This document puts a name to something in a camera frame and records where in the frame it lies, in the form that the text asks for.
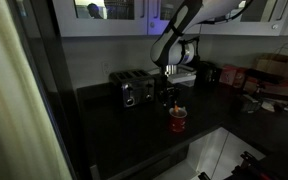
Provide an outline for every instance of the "black toaster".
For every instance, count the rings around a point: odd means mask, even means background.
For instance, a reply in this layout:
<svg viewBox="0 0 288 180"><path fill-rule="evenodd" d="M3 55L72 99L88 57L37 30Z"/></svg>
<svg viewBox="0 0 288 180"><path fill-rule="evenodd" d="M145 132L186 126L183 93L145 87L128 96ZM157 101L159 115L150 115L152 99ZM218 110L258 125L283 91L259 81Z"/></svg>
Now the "black toaster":
<svg viewBox="0 0 288 180"><path fill-rule="evenodd" d="M155 79L143 70L114 72L109 80L113 96L123 107L154 101Z"/></svg>

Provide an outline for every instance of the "kitchen counter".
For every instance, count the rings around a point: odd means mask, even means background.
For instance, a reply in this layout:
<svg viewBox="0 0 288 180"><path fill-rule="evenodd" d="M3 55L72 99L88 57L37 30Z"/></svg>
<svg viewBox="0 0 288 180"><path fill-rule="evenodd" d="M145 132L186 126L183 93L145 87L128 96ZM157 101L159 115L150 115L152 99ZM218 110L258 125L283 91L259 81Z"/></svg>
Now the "kitchen counter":
<svg viewBox="0 0 288 180"><path fill-rule="evenodd" d="M229 115L231 88L181 86L179 106L188 111L184 132L168 129L168 110L158 100L122 109L107 84L77 90L90 167L101 179L122 179L223 126L264 154L288 155L288 114L260 110Z"/></svg>
<svg viewBox="0 0 288 180"><path fill-rule="evenodd" d="M273 176L277 176L279 179L287 179L288 180L288 156L282 153L274 153L272 155L268 155L267 157L261 159L257 166L252 164L252 167L264 167L265 173L272 174ZM250 167L235 172L234 175L226 178L225 180L254 180L257 179L257 174L254 173L256 171L249 170Z"/></svg>

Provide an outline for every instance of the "white wall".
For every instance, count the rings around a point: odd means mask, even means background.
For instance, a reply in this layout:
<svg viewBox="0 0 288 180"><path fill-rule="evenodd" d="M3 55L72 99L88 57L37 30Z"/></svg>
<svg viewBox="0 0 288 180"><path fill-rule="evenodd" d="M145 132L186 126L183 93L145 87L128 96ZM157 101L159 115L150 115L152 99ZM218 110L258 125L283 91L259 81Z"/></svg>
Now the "white wall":
<svg viewBox="0 0 288 180"><path fill-rule="evenodd" d="M150 49L158 36L64 38L63 47L74 88L108 82L102 62L109 62L111 71L133 68L155 68ZM233 64L251 67L261 53L274 52L288 43L286 37L201 36L199 54L203 60L218 66Z"/></svg>
<svg viewBox="0 0 288 180"><path fill-rule="evenodd" d="M218 66L232 64L251 67L261 53L273 53L284 43L288 43L288 36L213 36L209 60Z"/></svg>
<svg viewBox="0 0 288 180"><path fill-rule="evenodd" d="M74 89L108 82L102 62L109 62L111 71L157 66L151 61L151 46L158 36L63 38L63 48ZM211 53L211 36L201 37L200 54Z"/></svg>

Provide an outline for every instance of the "cabinet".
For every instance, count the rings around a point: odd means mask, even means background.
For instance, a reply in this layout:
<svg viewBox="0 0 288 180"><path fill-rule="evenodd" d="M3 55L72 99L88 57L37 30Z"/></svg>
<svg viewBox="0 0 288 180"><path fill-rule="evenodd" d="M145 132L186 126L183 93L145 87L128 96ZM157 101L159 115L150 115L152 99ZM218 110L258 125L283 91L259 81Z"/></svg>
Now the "cabinet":
<svg viewBox="0 0 288 180"><path fill-rule="evenodd" d="M234 16L248 1L242 1L226 18ZM253 0L249 8L233 21L216 25L203 24L201 34L288 35L288 0Z"/></svg>
<svg viewBox="0 0 288 180"><path fill-rule="evenodd" d="M53 0L62 37L146 35L148 0Z"/></svg>
<svg viewBox="0 0 288 180"><path fill-rule="evenodd" d="M183 0L53 0L62 37L160 35ZM189 29L197 34L200 25Z"/></svg>
<svg viewBox="0 0 288 180"><path fill-rule="evenodd" d="M149 0L148 34L160 35L184 0ZM194 25L188 34L198 34L201 25Z"/></svg>
<svg viewBox="0 0 288 180"><path fill-rule="evenodd" d="M205 172L212 180L222 180L232 175L241 165L240 157L248 151L258 160L265 156L224 128L194 141L190 144L187 158L154 180L195 180Z"/></svg>

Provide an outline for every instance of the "red cup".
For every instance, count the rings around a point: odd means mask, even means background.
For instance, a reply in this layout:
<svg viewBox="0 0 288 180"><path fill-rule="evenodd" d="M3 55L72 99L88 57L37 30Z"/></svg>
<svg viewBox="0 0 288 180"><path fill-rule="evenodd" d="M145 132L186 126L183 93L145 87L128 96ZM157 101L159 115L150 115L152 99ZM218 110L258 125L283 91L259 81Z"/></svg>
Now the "red cup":
<svg viewBox="0 0 288 180"><path fill-rule="evenodd" d="M187 116L187 112L184 108L179 108L176 112L173 108L169 110L171 119L169 128L173 132L182 132L185 130L185 117Z"/></svg>

